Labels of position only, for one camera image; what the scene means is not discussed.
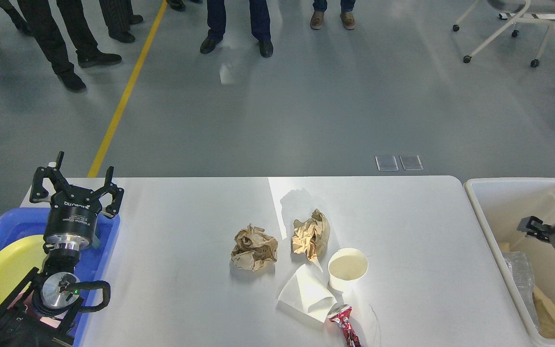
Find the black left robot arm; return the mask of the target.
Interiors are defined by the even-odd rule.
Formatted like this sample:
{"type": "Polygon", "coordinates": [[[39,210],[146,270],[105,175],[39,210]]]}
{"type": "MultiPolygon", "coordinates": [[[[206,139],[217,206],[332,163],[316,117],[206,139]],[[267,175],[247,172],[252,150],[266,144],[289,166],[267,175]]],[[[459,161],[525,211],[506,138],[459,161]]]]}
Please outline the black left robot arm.
{"type": "Polygon", "coordinates": [[[102,187],[69,184],[60,171],[64,152],[53,166],[40,166],[33,176],[29,202],[49,203],[43,233],[45,259],[32,267],[0,303],[0,347],[70,347],[77,315],[108,306],[110,283],[82,281],[75,268],[81,251],[97,244],[99,215],[114,219],[125,191],[112,181],[108,167],[102,187]]]}

